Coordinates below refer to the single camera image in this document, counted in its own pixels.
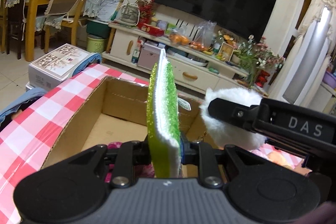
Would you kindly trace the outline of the right hand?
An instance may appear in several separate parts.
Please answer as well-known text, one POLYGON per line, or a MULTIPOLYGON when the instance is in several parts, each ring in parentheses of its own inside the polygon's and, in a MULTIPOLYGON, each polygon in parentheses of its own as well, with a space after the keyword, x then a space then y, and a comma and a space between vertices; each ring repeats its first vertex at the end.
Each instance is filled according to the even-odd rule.
POLYGON ((311 172, 308 178, 318 186, 324 202, 294 223, 335 224, 335 176, 329 178, 323 174, 311 172))

